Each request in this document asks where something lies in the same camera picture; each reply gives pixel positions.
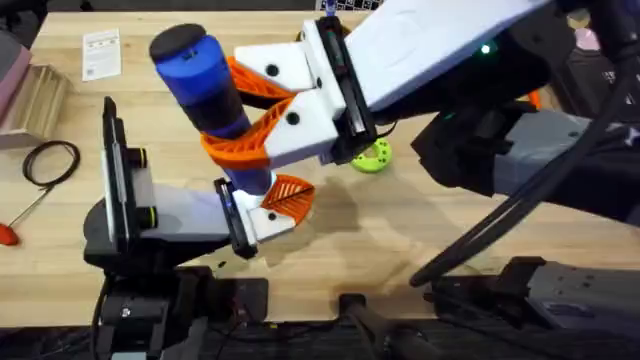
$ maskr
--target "metal bolt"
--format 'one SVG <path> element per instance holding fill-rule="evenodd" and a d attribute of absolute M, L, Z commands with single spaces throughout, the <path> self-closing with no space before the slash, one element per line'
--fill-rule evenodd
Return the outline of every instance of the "metal bolt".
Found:
<path fill-rule="evenodd" d="M 289 123 L 289 125 L 297 125 L 300 122 L 300 115 L 294 112 L 288 113 L 287 122 Z"/>
<path fill-rule="evenodd" d="M 278 74 L 280 73 L 280 69 L 278 69 L 278 67 L 273 64 L 267 65 L 266 71 L 267 75 L 269 76 L 278 76 Z"/>

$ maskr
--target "wooden table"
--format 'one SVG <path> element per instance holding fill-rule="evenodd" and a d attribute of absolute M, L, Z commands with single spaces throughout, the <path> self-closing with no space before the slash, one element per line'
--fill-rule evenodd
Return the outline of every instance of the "wooden table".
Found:
<path fill-rule="evenodd" d="M 110 95 L 125 120 L 128 141 L 150 154 L 157 182 L 206 188 L 222 175 L 200 148 L 196 131 L 176 105 L 147 55 L 165 28 L 199 23 L 227 54 L 238 45 L 286 42 L 311 12 L 52 13 L 34 46 L 34 63 L 52 64 L 73 91 L 55 137 L 77 144 L 82 163 L 17 227 L 22 244 L 0 248 L 0 327 L 88 324 L 102 283 L 99 269 L 84 263 L 82 224 L 102 196 L 99 154 L 103 97 Z M 355 26 L 365 14 L 344 14 Z M 83 83 L 81 43 L 86 32 L 119 28 L 121 76 Z M 248 109 L 252 118 L 256 109 Z M 436 184 L 418 164 L 409 143 L 429 116 L 405 121 L 389 138 L 394 159 L 378 175 L 350 166 L 320 167 L 316 159 L 280 169 L 317 186 L 313 213 L 293 233 L 260 247 L 249 262 L 229 249 L 192 261 L 224 277 L 266 277 L 269 319 L 328 319 L 344 292 L 363 292 L 378 311 L 395 317 L 428 316 L 410 275 L 486 215 L 500 199 Z M 0 219 L 9 221 L 38 194 L 22 178 L 28 149 L 0 153 Z M 64 154 L 39 165 L 53 171 Z M 576 266 L 640 269 L 636 229 L 578 211 L 545 205 L 498 244 L 472 259 L 465 273 L 495 273 L 516 255 L 539 255 Z"/>

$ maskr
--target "black cable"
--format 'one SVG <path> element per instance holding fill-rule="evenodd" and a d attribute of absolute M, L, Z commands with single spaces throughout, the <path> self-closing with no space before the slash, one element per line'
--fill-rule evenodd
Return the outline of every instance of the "black cable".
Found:
<path fill-rule="evenodd" d="M 433 296 L 434 296 L 434 298 L 443 298 L 444 301 L 448 301 L 450 303 L 453 303 L 454 305 L 459 306 L 459 307 L 463 308 L 464 310 L 471 311 L 471 312 L 473 312 L 474 314 L 476 314 L 476 315 L 478 315 L 480 317 L 488 318 L 488 319 L 491 319 L 491 320 L 504 321 L 499 316 L 497 316 L 497 315 L 495 315 L 495 314 L 493 314 L 493 313 L 491 313 L 489 311 L 486 311 L 484 309 L 481 309 L 481 308 L 475 306 L 472 303 L 460 301 L 460 300 L 458 300 L 458 299 L 456 299 L 454 297 L 451 297 L 449 295 L 444 295 L 444 294 L 441 294 L 441 293 L 435 293 L 434 292 Z M 476 332 L 478 334 L 484 335 L 484 336 L 486 336 L 488 338 L 502 341 L 502 342 L 507 343 L 509 345 L 519 347 L 521 349 L 527 350 L 529 352 L 532 352 L 532 353 L 535 353 L 535 354 L 538 354 L 538 355 L 544 355 L 544 356 L 549 357 L 549 358 L 561 359 L 561 360 L 574 360 L 574 359 L 572 359 L 570 357 L 566 357 L 566 356 L 563 356 L 563 355 L 560 355 L 560 354 L 552 353 L 552 352 L 546 351 L 545 349 L 541 349 L 541 348 L 539 348 L 537 346 L 527 345 L 527 344 L 524 344 L 524 343 L 522 343 L 520 341 L 509 339 L 509 338 L 504 337 L 502 335 L 496 334 L 495 332 L 484 330 L 484 329 L 475 327 L 473 325 L 466 324 L 466 323 L 464 323 L 462 321 L 456 320 L 453 315 L 447 315 L 447 317 L 439 316 L 438 317 L 438 321 L 447 323 L 449 325 L 453 325 L 455 327 L 461 327 L 461 328 L 464 328 L 464 329 L 467 329 L 467 330 L 471 330 L 471 331 Z"/>
<path fill-rule="evenodd" d="M 50 181 L 46 181 L 46 182 L 38 181 L 33 176 L 33 163 L 35 162 L 38 155 L 40 155 L 43 151 L 48 150 L 54 146 L 62 146 L 64 147 L 65 150 L 67 150 L 67 152 L 71 155 L 71 164 L 69 164 L 69 167 L 64 171 L 64 173 L 62 173 L 62 175 L 58 176 L 57 178 Z M 27 154 L 27 157 L 22 162 L 22 175 L 30 183 L 36 186 L 40 186 L 40 190 L 43 191 L 43 193 L 37 199 L 35 199 L 31 203 L 31 205 L 29 205 L 26 209 L 24 209 L 22 213 L 20 213 L 20 215 L 18 215 L 8 226 L 12 226 L 14 223 L 20 220 L 25 214 L 29 213 L 29 211 L 31 211 L 31 209 L 33 209 L 36 205 L 40 204 L 40 202 L 51 192 L 51 190 L 53 190 L 53 188 L 56 187 L 56 185 L 59 185 L 65 182 L 67 179 L 69 179 L 71 175 L 73 175 L 73 173 L 76 171 L 76 169 L 78 169 L 79 165 L 80 165 L 80 150 L 78 150 L 77 146 L 75 146 L 74 144 L 68 141 L 62 141 L 62 140 L 47 141 L 43 144 L 40 144 L 35 149 L 31 150 L 31 152 Z"/>
<path fill-rule="evenodd" d="M 96 342 L 98 340 L 98 323 L 100 322 L 100 311 L 102 310 L 102 304 L 104 303 L 104 299 L 107 296 L 107 293 L 111 289 L 112 280 L 113 278 L 111 277 L 111 275 L 105 273 L 104 281 L 102 282 L 102 288 L 100 288 L 100 294 L 98 295 L 98 300 L 96 300 L 96 306 L 93 309 L 90 329 L 91 337 L 89 339 L 89 352 L 91 353 L 91 358 L 93 360 L 99 360 L 96 350 Z"/>
<path fill-rule="evenodd" d="M 619 105 L 627 95 L 631 78 L 635 78 L 631 76 L 635 61 L 635 58 L 628 59 L 616 67 L 618 76 L 614 90 L 605 101 L 601 115 L 591 122 L 576 144 L 547 164 L 491 214 L 416 272 L 410 280 L 412 286 L 421 286 L 446 274 L 493 244 L 554 191 L 615 118 Z"/>
<path fill-rule="evenodd" d="M 574 359 L 572 359 L 570 357 L 566 357 L 566 356 L 562 356 L 562 355 L 559 355 L 559 354 L 550 353 L 550 352 L 548 352 L 546 350 L 543 350 L 541 348 L 534 347 L 534 346 L 529 346 L 527 344 L 521 343 L 520 341 L 509 339 L 508 337 L 496 334 L 493 331 L 487 331 L 487 330 L 475 327 L 473 325 L 465 324 L 465 323 L 463 323 L 461 321 L 454 320 L 451 317 L 449 317 L 449 318 L 440 317 L 440 318 L 438 318 L 438 321 L 441 321 L 443 323 L 452 325 L 454 327 L 460 327 L 460 328 L 463 328 L 463 329 L 467 329 L 467 330 L 473 331 L 475 333 L 478 333 L 478 334 L 483 335 L 485 337 L 488 337 L 490 339 L 498 340 L 498 341 L 501 341 L 501 342 L 503 342 L 505 344 L 509 344 L 511 346 L 515 346 L 515 347 L 520 348 L 522 350 L 526 350 L 528 352 L 531 352 L 531 353 L 534 353 L 534 354 L 537 354 L 537 355 L 545 356 L 547 358 L 558 359 L 558 360 L 574 360 Z"/>
<path fill-rule="evenodd" d="M 376 356 L 376 349 L 373 347 L 369 334 L 367 333 L 367 330 L 365 329 L 364 325 L 362 325 L 362 323 L 358 320 L 358 318 L 355 317 L 355 315 L 353 314 L 347 313 L 347 317 L 349 318 L 349 320 L 351 320 L 353 325 L 355 325 L 356 329 L 358 330 L 358 333 L 360 334 L 360 339 L 362 340 L 362 345 L 367 351 L 369 358 L 371 358 L 371 360 L 377 360 L 378 356 Z"/>
<path fill-rule="evenodd" d="M 223 331 L 216 329 L 214 327 L 212 327 L 211 330 L 213 330 L 214 332 L 217 332 L 222 336 L 227 336 L 231 341 L 236 341 L 236 342 L 241 342 L 246 344 L 265 344 L 265 343 L 291 341 L 293 339 L 299 338 L 301 336 L 304 336 L 308 333 L 315 332 L 315 331 L 330 331 L 335 327 L 337 322 L 338 320 L 332 320 L 330 322 L 327 322 L 326 324 L 321 324 L 317 326 L 306 325 L 304 330 L 295 332 L 287 336 L 277 336 L 277 337 L 237 337 L 237 336 L 227 335 Z"/>
<path fill-rule="evenodd" d="M 65 172 L 62 173 L 62 175 L 58 176 L 57 178 L 50 181 L 46 181 L 46 182 L 38 181 L 33 177 L 33 170 L 32 170 L 33 163 L 35 162 L 38 155 L 40 155 L 43 151 L 48 150 L 54 146 L 62 146 L 67 150 L 67 152 L 69 152 L 72 158 L 71 164 L 69 165 L 69 168 L 67 168 L 67 170 L 65 170 Z M 76 171 L 79 164 L 80 164 L 80 150 L 78 150 L 77 146 L 75 146 L 74 144 L 68 141 L 52 140 L 52 141 L 47 141 L 37 146 L 35 149 L 31 150 L 31 152 L 27 155 L 27 157 L 24 159 L 24 162 L 22 163 L 22 175 L 27 180 L 29 180 L 29 182 L 31 182 L 32 184 L 40 186 L 41 188 L 48 189 L 58 184 L 61 184 L 67 179 L 69 179 L 71 175 L 73 175 L 74 171 Z"/>
<path fill-rule="evenodd" d="M 222 350 L 224 350 L 224 347 L 227 345 L 227 342 L 229 342 L 231 334 L 233 334 L 233 332 L 236 331 L 236 329 L 238 329 L 238 327 L 241 324 L 242 324 L 241 322 L 236 323 L 233 326 L 233 328 L 231 328 L 231 330 L 229 330 L 229 332 L 225 335 L 224 339 L 222 339 L 222 342 L 220 343 L 220 347 L 218 348 L 218 353 L 216 354 L 215 360 L 220 359 L 220 356 L 222 355 Z"/>
<path fill-rule="evenodd" d="M 393 126 L 391 126 L 391 128 L 385 132 L 383 132 L 382 134 L 378 134 L 378 136 L 376 137 L 376 139 L 382 139 L 385 138 L 389 135 L 391 135 L 391 133 L 393 132 L 393 130 L 396 129 L 396 126 L 398 126 L 398 120 L 393 122 Z"/>

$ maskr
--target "gray metal part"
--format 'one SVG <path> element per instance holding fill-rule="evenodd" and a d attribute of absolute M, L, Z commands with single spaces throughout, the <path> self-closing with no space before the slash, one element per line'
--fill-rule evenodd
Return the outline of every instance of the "gray metal part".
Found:
<path fill-rule="evenodd" d="M 0 49 L 2 49 L 2 56 L 0 56 L 0 80 L 2 80 L 20 55 L 22 45 L 13 35 L 0 31 Z"/>
<path fill-rule="evenodd" d="M 229 226 L 220 197 L 213 191 L 196 191 L 166 185 L 153 186 L 158 227 L 145 230 L 142 238 L 171 242 L 226 241 Z"/>
<path fill-rule="evenodd" d="M 146 360 L 147 353 L 114 353 L 111 355 L 111 360 Z"/>
<path fill-rule="evenodd" d="M 511 151 L 495 157 L 494 191 L 505 195 L 513 193 L 549 161 L 571 147 L 590 121 L 550 110 L 524 114 L 506 136 L 513 142 Z"/>
<path fill-rule="evenodd" d="M 527 301 L 557 327 L 640 337 L 640 272 L 547 262 L 529 280 Z"/>

